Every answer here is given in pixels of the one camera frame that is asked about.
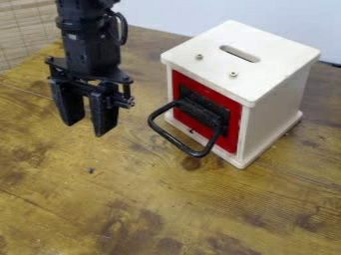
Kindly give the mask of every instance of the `wall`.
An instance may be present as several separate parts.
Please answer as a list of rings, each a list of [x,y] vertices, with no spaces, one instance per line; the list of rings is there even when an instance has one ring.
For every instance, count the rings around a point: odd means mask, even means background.
[[[341,64],[340,0],[122,0],[133,25],[194,36],[233,19],[323,50]]]

